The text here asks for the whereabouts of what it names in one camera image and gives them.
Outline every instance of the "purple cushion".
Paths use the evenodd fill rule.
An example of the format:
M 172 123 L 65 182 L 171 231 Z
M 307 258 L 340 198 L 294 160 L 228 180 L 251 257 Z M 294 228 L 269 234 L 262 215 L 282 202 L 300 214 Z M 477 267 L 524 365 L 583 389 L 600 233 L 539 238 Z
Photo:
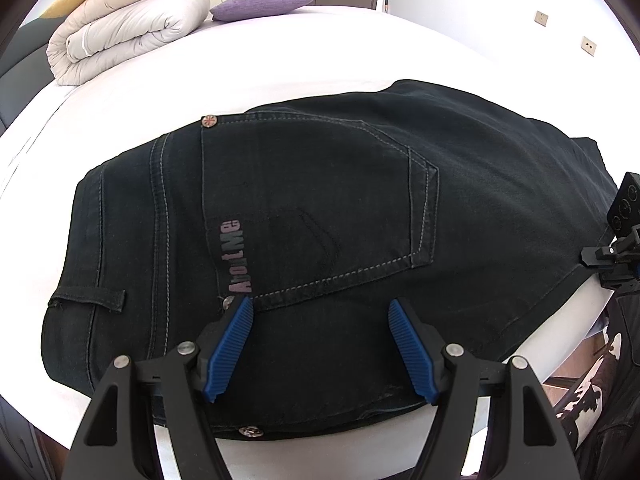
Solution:
M 236 22 L 286 14 L 313 0 L 227 0 L 211 9 L 214 20 Z

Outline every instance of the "blue ribbed rubber pad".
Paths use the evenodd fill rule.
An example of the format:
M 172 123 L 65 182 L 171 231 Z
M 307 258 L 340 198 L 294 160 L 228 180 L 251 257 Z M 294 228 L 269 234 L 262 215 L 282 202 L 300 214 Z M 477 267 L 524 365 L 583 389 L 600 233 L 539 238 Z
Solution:
M 393 300 L 389 305 L 389 328 L 415 392 L 433 404 L 440 395 L 433 380 L 433 362 L 398 300 Z
M 254 323 L 254 304 L 251 298 L 244 298 L 218 347 L 209 359 L 207 366 L 207 384 L 202 394 L 209 402 L 214 402 L 219 394 L 223 394 L 229 386 L 231 374 L 236 368 L 240 352 Z

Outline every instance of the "wall socket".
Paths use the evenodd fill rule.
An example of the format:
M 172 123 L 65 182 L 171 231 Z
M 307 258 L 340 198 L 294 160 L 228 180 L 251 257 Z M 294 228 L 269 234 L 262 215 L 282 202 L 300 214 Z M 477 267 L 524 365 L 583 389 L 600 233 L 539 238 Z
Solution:
M 536 23 L 539 23 L 543 27 L 546 27 L 546 20 L 549 19 L 549 16 L 544 12 L 540 12 L 539 10 L 536 12 L 536 17 L 534 18 Z
M 593 56 L 596 53 L 596 47 L 597 45 L 593 43 L 593 41 L 591 41 L 589 38 L 582 38 L 582 49 L 588 54 L 591 54 Z

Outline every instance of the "comforter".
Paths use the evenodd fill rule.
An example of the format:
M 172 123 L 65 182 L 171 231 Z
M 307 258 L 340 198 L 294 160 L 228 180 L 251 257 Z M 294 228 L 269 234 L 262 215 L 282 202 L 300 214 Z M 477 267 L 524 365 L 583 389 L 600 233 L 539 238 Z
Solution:
M 47 58 L 60 85 L 81 85 L 204 22 L 210 0 L 85 0 L 49 40 Z

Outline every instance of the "mattress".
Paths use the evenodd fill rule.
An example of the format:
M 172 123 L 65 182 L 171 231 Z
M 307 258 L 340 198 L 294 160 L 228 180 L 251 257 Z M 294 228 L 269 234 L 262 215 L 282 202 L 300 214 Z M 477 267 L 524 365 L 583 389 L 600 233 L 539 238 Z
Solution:
M 349 7 L 303 7 L 284 16 L 206 22 L 193 34 L 82 86 L 48 85 L 0 137 L 0 394 L 36 427 L 70 446 L 89 399 L 46 375 L 40 332 L 62 272 L 76 184 L 88 170 L 206 114 L 240 113 L 306 96 L 374 92 L 399 79 L 471 92 L 553 123 L 571 137 L 585 135 L 572 130 L 570 110 L 546 104 L 540 89 L 520 83 L 467 47 L 400 18 Z M 609 168 L 617 182 L 628 170 L 633 168 L 625 166 L 618 174 Z M 518 352 L 540 378 L 575 349 L 609 296 L 595 278 L 588 280 L 524 343 Z M 345 453 L 371 458 L 370 471 L 357 473 L 358 478 L 388 476 L 415 464 L 433 414 L 433 407 L 425 406 L 376 427 L 333 436 L 331 446 L 341 440 Z M 476 429 L 485 424 L 483 404 Z M 167 432 L 156 428 L 156 434 L 166 477 L 178 478 Z M 403 449 L 392 460 L 379 453 L 380 434 Z M 325 468 L 322 478 L 343 478 L 344 464 L 323 461 L 324 437 L 304 440 L 251 443 L 250 456 L 244 442 L 224 441 L 220 447 L 235 478 L 254 478 L 257 472 L 260 478 L 314 478 L 309 471 L 315 463 Z M 286 477 L 280 466 L 287 468 Z

